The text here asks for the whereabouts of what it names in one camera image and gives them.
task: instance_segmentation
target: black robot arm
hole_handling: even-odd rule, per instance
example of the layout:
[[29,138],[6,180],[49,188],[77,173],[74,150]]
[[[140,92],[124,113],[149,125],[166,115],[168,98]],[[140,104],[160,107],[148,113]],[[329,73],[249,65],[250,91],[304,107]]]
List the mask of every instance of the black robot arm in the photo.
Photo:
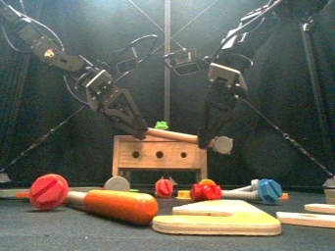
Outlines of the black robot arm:
[[82,56],[65,54],[60,45],[40,31],[29,17],[17,12],[2,0],[0,0],[0,17],[38,59],[66,72],[80,86],[86,88],[90,108],[106,116],[114,128],[144,139],[144,132],[148,129],[145,121],[128,90],[113,84],[109,73],[94,67]]

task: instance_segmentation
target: table surface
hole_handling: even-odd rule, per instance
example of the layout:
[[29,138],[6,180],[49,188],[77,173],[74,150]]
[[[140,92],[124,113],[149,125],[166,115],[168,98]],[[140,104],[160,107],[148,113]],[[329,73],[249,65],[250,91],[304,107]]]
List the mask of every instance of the table surface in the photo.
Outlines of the table surface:
[[[157,199],[158,215],[189,201]],[[269,215],[305,213],[304,204],[325,203],[318,193],[289,192],[277,205],[250,203]],[[204,236],[157,233],[68,207],[41,212],[28,201],[0,200],[0,250],[335,250],[335,229],[282,225],[276,236]]]

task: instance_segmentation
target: metal pole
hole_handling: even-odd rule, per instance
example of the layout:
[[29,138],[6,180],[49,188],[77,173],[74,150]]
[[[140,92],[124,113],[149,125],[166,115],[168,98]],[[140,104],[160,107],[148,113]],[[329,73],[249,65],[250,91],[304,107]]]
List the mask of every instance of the metal pole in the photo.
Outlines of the metal pole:
[[326,116],[325,116],[324,107],[322,107],[324,103],[322,103],[322,97],[321,97],[321,87],[320,87],[317,73],[316,73],[316,66],[314,66],[314,59],[313,59],[312,45],[310,45],[310,34],[309,34],[310,26],[312,24],[309,23],[305,23],[301,25],[301,43],[302,43],[309,81],[310,81],[310,88],[312,88],[312,94],[313,94],[313,102],[314,102],[316,114],[317,114],[317,120],[318,120],[321,144],[322,144],[322,149],[325,152],[328,166],[333,168],[332,144],[329,140]]
[[[170,1],[165,0],[165,55],[169,53],[169,41],[170,41]],[[169,74],[170,69],[165,67],[165,92],[164,92],[164,121],[169,125]]]

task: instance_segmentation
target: wooden box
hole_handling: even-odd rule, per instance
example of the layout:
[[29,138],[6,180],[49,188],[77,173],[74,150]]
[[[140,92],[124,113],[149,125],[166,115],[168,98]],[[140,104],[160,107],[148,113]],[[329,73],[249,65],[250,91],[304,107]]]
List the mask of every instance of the wooden box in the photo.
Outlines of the wooden box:
[[196,181],[206,178],[206,150],[196,144],[146,136],[113,137],[112,176],[129,181],[130,171],[190,171]]

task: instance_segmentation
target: green object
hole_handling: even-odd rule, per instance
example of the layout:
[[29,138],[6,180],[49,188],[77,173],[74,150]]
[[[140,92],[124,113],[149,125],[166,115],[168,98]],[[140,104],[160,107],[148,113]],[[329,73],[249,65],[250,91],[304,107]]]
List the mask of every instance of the green object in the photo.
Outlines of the green object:
[[166,122],[156,122],[154,129],[168,129]]

